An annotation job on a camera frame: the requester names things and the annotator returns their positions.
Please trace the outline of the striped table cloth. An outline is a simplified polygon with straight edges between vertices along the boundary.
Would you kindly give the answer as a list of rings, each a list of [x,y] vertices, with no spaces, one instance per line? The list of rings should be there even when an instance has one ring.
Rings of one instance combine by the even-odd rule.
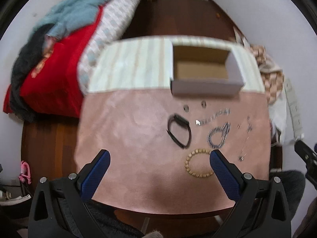
[[[244,80],[242,91],[264,92],[253,54],[242,45],[205,36],[146,36],[116,41],[101,53],[88,93],[170,87],[173,45],[221,48],[233,52]]]

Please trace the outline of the white cardboard box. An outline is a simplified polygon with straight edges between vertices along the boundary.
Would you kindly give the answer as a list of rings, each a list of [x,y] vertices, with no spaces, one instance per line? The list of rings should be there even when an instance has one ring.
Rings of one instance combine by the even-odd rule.
[[[173,45],[173,96],[232,97],[244,87],[238,54],[231,48]]]

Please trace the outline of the white plastic bag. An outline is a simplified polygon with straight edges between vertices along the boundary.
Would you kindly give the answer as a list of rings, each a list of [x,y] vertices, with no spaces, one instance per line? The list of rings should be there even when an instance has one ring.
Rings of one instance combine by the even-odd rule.
[[[271,139],[273,144],[282,146],[285,141],[287,100],[285,93],[281,93],[277,100],[268,106],[271,121]]]

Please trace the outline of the pink object on floor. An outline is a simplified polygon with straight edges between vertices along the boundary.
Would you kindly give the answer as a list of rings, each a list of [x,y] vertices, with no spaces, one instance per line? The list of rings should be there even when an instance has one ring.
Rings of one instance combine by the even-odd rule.
[[[30,166],[26,161],[21,161],[19,180],[30,185],[32,183]]]

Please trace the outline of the black smart watch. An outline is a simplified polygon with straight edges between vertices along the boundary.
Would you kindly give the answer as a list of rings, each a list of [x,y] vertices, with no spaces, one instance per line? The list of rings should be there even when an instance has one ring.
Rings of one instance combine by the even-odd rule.
[[[167,122],[167,134],[182,149],[188,149],[192,141],[190,123],[179,114],[171,114]]]

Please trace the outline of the white power strip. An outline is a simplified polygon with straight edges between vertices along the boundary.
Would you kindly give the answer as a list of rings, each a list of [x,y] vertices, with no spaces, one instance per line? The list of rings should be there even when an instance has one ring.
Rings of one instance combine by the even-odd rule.
[[[292,121],[294,140],[302,140],[304,138],[303,126],[301,123],[300,110],[295,89],[290,79],[286,79],[284,82],[285,94],[287,99],[288,109],[290,111],[290,117]]]

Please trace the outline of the pink suede table cloth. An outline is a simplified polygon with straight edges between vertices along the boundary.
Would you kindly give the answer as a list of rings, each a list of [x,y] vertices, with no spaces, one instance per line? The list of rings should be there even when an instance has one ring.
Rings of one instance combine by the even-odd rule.
[[[116,208],[150,214],[195,214],[233,206],[211,174],[210,142],[215,127],[230,124],[221,152],[241,172],[257,179],[269,176],[271,135],[269,110],[261,93],[237,96],[177,98],[167,89],[119,90],[87,95],[79,122],[74,160],[83,167],[101,149],[111,164],[94,200]],[[190,123],[188,149],[167,134],[171,114]]]

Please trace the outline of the checkered mattress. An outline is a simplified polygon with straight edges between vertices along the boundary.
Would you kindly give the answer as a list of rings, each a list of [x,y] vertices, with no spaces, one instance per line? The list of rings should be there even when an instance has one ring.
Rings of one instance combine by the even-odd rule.
[[[78,86],[83,95],[88,93],[89,82],[102,50],[121,38],[129,27],[140,1],[111,0],[103,7],[97,28],[77,64]]]

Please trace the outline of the checkered brown cloth pile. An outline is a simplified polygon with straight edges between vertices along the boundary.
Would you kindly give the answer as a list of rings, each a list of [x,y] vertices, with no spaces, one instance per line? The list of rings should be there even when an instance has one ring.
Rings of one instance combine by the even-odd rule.
[[[283,70],[266,52],[264,46],[250,45],[249,49],[253,53],[260,70],[266,100],[269,105],[272,105],[277,101],[283,90],[285,80]]]

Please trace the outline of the blue quilt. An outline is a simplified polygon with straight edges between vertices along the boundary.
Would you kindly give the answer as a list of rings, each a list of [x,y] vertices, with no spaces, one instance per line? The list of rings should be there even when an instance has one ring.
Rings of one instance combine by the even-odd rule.
[[[53,24],[46,36],[61,40],[70,33],[94,23],[111,0],[63,0],[33,27],[30,35],[45,24]]]

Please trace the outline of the red bed blanket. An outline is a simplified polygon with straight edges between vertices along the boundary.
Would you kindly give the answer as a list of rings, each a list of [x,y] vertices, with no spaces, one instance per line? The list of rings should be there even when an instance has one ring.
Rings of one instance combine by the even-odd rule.
[[[91,25],[77,29],[61,40],[45,36],[41,61],[30,71],[20,89],[20,96],[35,111],[34,119],[41,114],[79,117],[83,93],[77,80],[77,64],[95,32],[102,13]],[[10,108],[11,83],[3,101],[3,111],[14,114]]]

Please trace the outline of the black garment on bed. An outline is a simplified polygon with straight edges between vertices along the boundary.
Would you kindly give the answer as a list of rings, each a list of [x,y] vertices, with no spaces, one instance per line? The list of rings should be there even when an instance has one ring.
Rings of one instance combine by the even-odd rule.
[[[53,24],[45,24],[30,35],[20,50],[11,72],[10,108],[18,118],[29,123],[33,121],[35,111],[20,96],[20,89],[30,71],[41,61],[45,35],[52,27]]]

